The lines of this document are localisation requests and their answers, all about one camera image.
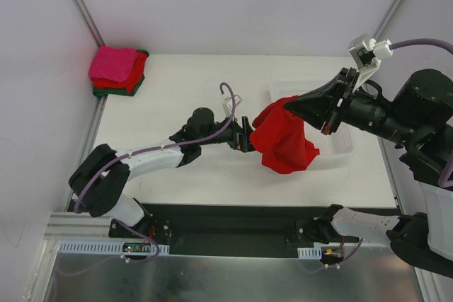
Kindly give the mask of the white plastic basket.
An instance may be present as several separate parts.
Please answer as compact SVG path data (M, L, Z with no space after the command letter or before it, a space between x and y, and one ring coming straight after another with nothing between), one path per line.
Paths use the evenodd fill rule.
M270 100L302 95L309 91L322 87L327 80L279 80L269 84ZM305 136L320 151L316 161L327 162L341 158L349 158L354 153L354 140L350 130L345 124L341 124L337 131L331 135L324 135L308 123L305 124Z

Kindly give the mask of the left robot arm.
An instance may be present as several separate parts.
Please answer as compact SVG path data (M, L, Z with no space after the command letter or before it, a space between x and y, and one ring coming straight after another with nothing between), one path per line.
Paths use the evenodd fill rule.
M217 122L210 109L198 108L160 145L135 150L97 146L69 178L69 186L78 197L75 211L85 209L92 217L109 216L123 223L132 236L148 236L154 220L136 199L124 194L125 185L154 171L192 163L200 157L204 145L227 144L235 151L252 152L253 129L246 116L241 119L241 123L233 117Z

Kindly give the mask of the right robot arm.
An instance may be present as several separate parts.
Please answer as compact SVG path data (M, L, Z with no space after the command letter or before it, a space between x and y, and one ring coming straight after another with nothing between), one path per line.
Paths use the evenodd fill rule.
M393 144L401 153L390 169L408 173L423 210L380 216L333 204L307 221L303 234L319 243L341 236L369 240L412 267L451 277L452 80L441 71L421 69L389 100L378 83L361 86L358 78L357 70L343 69L284 108L325 135L347 125Z

